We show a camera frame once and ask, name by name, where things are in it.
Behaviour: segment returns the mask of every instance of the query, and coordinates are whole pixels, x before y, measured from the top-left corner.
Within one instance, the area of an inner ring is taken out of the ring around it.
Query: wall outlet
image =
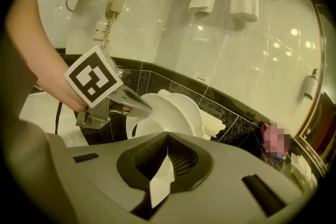
[[[194,79],[204,84],[210,83],[210,77],[202,73],[194,73]]]
[[[96,23],[96,28],[94,29],[94,33],[93,33],[93,39],[94,40],[103,40],[104,37],[104,33],[103,31],[106,28],[106,22],[97,22]]]

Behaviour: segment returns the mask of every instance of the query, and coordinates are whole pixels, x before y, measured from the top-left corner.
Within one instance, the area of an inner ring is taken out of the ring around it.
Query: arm
[[[68,84],[68,65],[54,49],[44,32],[37,0],[14,0],[5,18],[5,27],[37,84],[74,111],[85,111],[87,104]]]

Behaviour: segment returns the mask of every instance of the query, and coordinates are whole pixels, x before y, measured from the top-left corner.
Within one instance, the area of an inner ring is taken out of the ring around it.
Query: paper
[[[170,184],[175,181],[174,168],[168,155],[163,160],[158,172],[149,183],[152,208],[163,201],[170,193]]]

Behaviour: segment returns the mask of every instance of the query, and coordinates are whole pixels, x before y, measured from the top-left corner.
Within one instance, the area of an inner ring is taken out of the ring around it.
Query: bathroom
[[[94,34],[99,22],[107,22],[108,2],[38,0],[46,34],[68,66],[100,44]],[[328,61],[332,53],[326,59],[326,41],[321,39],[335,38],[333,26],[325,15],[328,11],[322,12],[323,5],[316,0],[257,3],[257,20],[241,22],[231,15],[232,0],[214,0],[208,13],[191,12],[191,0],[127,0],[112,25],[106,50],[123,70],[124,84],[138,95],[166,90],[191,98],[200,110],[225,125],[211,141],[250,152],[285,174],[304,193],[321,182],[330,163],[326,159],[334,139],[333,119],[321,141],[310,139],[309,134],[319,127],[313,120],[316,107],[336,101],[335,77],[328,74],[331,67],[324,70],[326,61],[332,63]],[[328,35],[321,32],[321,24],[324,31],[330,30]],[[307,98],[305,91],[314,69],[318,83],[312,98]],[[55,128],[57,109],[56,99],[35,89],[20,117],[45,132],[57,130],[68,147],[128,139],[123,115],[112,116],[99,130],[78,127],[77,114],[63,105]],[[267,156],[263,124],[289,135],[294,158],[302,157],[314,183],[299,182],[291,171],[293,155],[280,161]]]

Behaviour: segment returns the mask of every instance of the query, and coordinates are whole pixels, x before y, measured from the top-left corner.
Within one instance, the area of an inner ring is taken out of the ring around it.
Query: wall-mounted telephone
[[[109,4],[107,5],[106,8],[106,19],[107,19],[107,24],[106,28],[103,31],[104,37],[102,40],[102,47],[106,47],[106,43],[108,41],[108,37],[111,31],[111,27],[113,22],[118,18],[119,14],[122,12],[125,3],[127,0],[110,0]]]

